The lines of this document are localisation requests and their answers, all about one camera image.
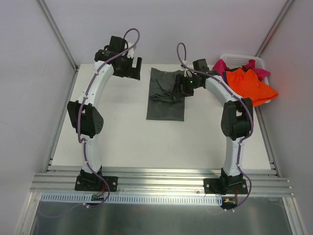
magenta cloth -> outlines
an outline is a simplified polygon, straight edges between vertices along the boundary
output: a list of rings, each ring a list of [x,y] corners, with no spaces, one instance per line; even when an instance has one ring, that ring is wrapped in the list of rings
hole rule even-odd
[[[266,71],[264,69],[260,69],[260,68],[256,68],[255,67],[255,60],[249,60],[249,63],[246,65],[243,65],[242,67],[244,69],[244,71],[247,71],[248,69],[252,69],[256,75],[258,75],[258,78],[260,81],[263,81],[263,79],[267,76],[270,75],[269,71]],[[226,63],[224,62],[224,60],[219,59],[216,64],[214,65],[212,70],[216,70],[217,72],[219,72],[219,74],[222,76],[222,78],[224,79],[224,75],[223,72],[230,71],[230,68],[227,67]]]
[[[214,67],[212,68],[212,70],[215,70],[215,71],[219,72],[219,74],[224,79],[223,72],[225,72],[225,70],[230,70],[230,68],[227,67],[227,65],[225,64],[224,60],[219,59],[216,62],[216,64],[214,65]]]

white wall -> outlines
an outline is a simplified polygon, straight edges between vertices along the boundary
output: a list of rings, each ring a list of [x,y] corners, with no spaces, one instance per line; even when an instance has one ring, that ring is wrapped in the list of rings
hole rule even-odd
[[[262,106],[283,176],[313,234],[313,1],[297,0],[263,59],[279,96]]]
[[[73,70],[35,0],[0,3],[0,234],[43,171]]]
[[[285,0],[46,0],[75,61],[92,63],[111,35],[137,27],[136,55],[146,64],[176,64],[176,45],[190,61],[213,64],[222,53],[254,55]],[[135,33],[128,40],[135,40]]]

black cloth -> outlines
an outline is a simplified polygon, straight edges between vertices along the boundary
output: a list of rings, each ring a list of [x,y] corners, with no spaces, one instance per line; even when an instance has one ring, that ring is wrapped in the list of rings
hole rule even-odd
[[[184,121],[185,98],[172,95],[177,74],[184,74],[184,71],[151,68],[147,120]]]

white tabletop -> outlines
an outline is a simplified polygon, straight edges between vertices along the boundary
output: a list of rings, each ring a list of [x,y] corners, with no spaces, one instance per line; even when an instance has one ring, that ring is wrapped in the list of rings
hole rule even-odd
[[[103,166],[218,169],[223,166],[226,139],[221,130],[223,108],[207,90],[185,99],[185,121],[146,120],[151,67],[179,70],[179,65],[142,65],[141,80],[111,77],[99,101],[104,119],[99,135]],[[71,100],[89,83],[93,64],[80,66]],[[81,146],[68,114],[52,165],[81,165]],[[259,123],[247,140],[243,169],[270,169]]]

